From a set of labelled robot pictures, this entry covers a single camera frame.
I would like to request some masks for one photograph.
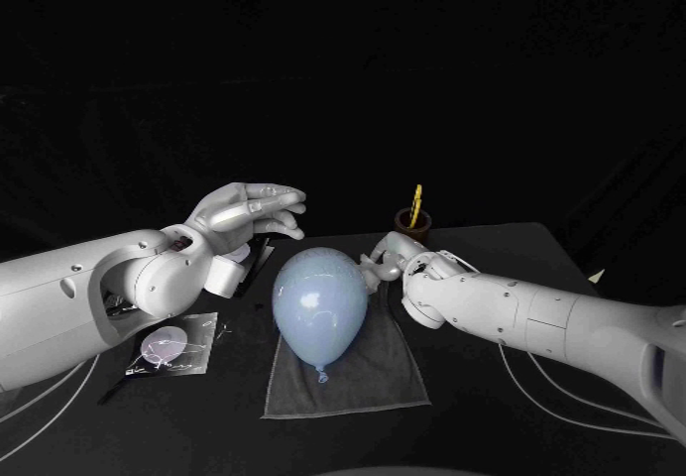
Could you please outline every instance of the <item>table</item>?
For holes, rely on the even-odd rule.
[[[128,341],[99,356],[73,405],[35,440],[0,463],[0,473],[314,475],[360,466],[420,465],[499,474],[681,474],[686,448],[669,440],[584,429],[544,414],[518,392],[497,345],[445,325],[419,326],[390,285],[393,314],[413,351],[432,405],[299,420],[259,419],[276,342],[270,284],[289,256],[335,248],[354,259],[383,233],[276,240],[273,253],[241,299],[203,293],[187,313],[218,312],[231,337],[211,351],[204,376],[141,379],[109,403],[94,404],[120,376]],[[593,295],[547,229],[535,223],[435,229],[432,250],[446,249],[482,273]],[[649,426],[576,403],[550,386],[525,353],[505,349],[517,378],[543,405],[595,424]],[[641,415],[641,407],[600,378],[538,359],[579,396]],[[4,444],[21,442],[69,399],[64,392],[0,427]]]

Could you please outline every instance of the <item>pen holder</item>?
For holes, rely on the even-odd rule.
[[[429,235],[429,229],[430,229],[430,215],[423,210],[419,210],[417,222],[414,223],[414,228],[409,228],[409,226],[410,226],[410,209],[403,208],[396,213],[396,224],[393,229],[403,235],[407,235],[414,241],[419,241],[419,243],[423,244],[426,241],[426,237]]]

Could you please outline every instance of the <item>balloon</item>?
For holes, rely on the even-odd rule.
[[[275,277],[270,306],[280,336],[324,383],[324,366],[342,355],[367,311],[364,278],[347,255],[331,248],[296,253]]]

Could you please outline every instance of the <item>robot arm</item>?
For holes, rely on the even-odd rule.
[[[684,305],[628,304],[466,271],[453,255],[427,251],[396,232],[380,248],[383,265],[361,260],[367,287],[374,289],[375,280],[390,281],[401,272],[403,306],[420,325],[437,329],[448,322],[491,342],[596,374],[686,444]],[[397,271],[388,273],[394,260]]]
[[[289,212],[303,193],[230,183],[182,224],[139,230],[0,264],[0,393],[51,377],[178,315],[201,290],[230,298],[243,266],[230,253],[254,233],[301,239]],[[102,291],[133,304],[107,316]]]

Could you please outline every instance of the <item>robotic hand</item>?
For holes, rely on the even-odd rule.
[[[182,224],[1,263],[0,393],[58,374],[178,315],[203,288],[230,298],[244,273],[230,253],[254,233],[302,238],[290,212],[303,212],[303,198],[282,185],[230,183]],[[103,291],[135,311],[107,316]]]
[[[684,305],[628,304],[485,275],[396,232],[360,261],[368,293],[378,281],[403,277],[401,303],[420,325],[437,329],[448,322],[596,374],[686,445]]]

